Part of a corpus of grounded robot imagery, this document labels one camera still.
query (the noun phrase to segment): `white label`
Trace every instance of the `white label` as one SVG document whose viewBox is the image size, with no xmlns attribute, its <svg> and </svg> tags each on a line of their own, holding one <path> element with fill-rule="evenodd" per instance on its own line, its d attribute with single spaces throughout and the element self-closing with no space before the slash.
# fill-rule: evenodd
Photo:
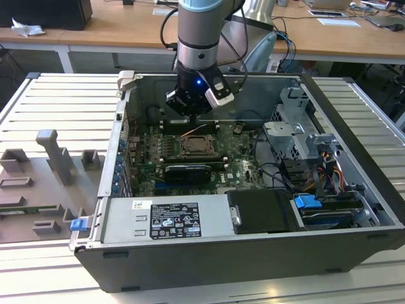
<svg viewBox="0 0 405 304">
<path fill-rule="evenodd" d="M 150 209 L 153 201 L 132 201 L 132 209 Z"/>
<path fill-rule="evenodd" d="M 200 231 L 199 227 L 190 227 L 190 228 L 186 228 L 188 232 L 198 232 Z"/>
</svg>

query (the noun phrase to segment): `blue latch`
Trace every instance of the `blue latch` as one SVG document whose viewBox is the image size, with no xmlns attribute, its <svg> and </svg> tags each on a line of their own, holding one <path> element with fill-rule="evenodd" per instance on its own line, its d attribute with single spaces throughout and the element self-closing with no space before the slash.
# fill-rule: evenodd
<svg viewBox="0 0 405 304">
<path fill-rule="evenodd" d="M 70 223 L 70 231 L 86 231 L 87 228 L 86 218 L 76 218 Z"/>
<path fill-rule="evenodd" d="M 297 205 L 297 208 L 321 208 L 322 204 L 320 201 L 315 199 L 315 195 L 303 194 L 294 198 L 294 202 Z"/>
</svg>

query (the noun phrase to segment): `desk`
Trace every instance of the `desk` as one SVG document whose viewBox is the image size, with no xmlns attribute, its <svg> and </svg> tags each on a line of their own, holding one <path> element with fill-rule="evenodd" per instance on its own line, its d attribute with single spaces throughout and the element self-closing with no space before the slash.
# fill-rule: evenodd
<svg viewBox="0 0 405 304">
<path fill-rule="evenodd" d="M 275 6 L 273 16 L 311 16 L 303 3 L 290 0 L 286 8 Z M 163 48 L 159 28 L 164 16 L 153 15 L 152 4 L 135 3 L 123 6 L 121 1 L 92 0 L 93 16 L 83 31 L 49 30 L 46 34 L 24 38 L 10 28 L 0 28 L 0 43 L 10 49 L 56 51 L 63 69 L 72 73 L 70 51 L 173 54 Z M 285 19 L 290 38 L 297 46 L 297 60 L 341 61 L 359 63 L 405 63 L 405 31 L 391 32 L 361 18 L 352 18 L 361 27 L 322 25 L 317 19 Z M 276 26 L 283 28 L 281 20 Z M 167 41 L 177 39 L 177 18 L 166 25 Z M 284 41 L 277 41 L 273 59 L 286 52 Z"/>
</svg>

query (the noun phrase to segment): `motherboard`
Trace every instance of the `motherboard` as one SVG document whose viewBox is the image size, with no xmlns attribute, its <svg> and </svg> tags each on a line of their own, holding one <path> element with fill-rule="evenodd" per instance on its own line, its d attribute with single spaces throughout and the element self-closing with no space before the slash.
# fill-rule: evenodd
<svg viewBox="0 0 405 304">
<path fill-rule="evenodd" d="M 138 197 L 265 188 L 253 157 L 258 129 L 242 123 L 135 125 L 128 139 Z"/>
</svg>

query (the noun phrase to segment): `power supply label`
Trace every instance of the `power supply label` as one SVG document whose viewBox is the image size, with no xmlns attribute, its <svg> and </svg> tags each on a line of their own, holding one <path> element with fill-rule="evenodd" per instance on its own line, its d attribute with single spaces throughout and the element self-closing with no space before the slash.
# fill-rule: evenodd
<svg viewBox="0 0 405 304">
<path fill-rule="evenodd" d="M 151 205 L 152 239 L 201 236 L 198 203 Z"/>
</svg>

